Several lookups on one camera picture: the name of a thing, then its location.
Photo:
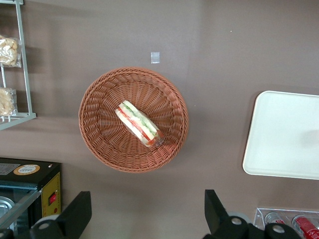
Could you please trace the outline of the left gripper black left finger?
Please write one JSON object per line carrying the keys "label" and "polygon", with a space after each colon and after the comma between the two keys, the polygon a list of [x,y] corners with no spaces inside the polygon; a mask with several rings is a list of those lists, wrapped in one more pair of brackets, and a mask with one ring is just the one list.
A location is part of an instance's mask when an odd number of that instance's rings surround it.
{"label": "left gripper black left finger", "polygon": [[92,217],[91,193],[80,192],[55,219],[41,220],[31,229],[32,239],[78,239]]}

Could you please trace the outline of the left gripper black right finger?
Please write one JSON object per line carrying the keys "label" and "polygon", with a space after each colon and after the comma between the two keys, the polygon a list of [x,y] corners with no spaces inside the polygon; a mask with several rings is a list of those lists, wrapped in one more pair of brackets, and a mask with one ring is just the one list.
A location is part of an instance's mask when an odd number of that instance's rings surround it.
{"label": "left gripper black right finger", "polygon": [[215,190],[204,192],[204,214],[210,234],[205,239],[248,239],[248,223],[240,216],[230,216]]}

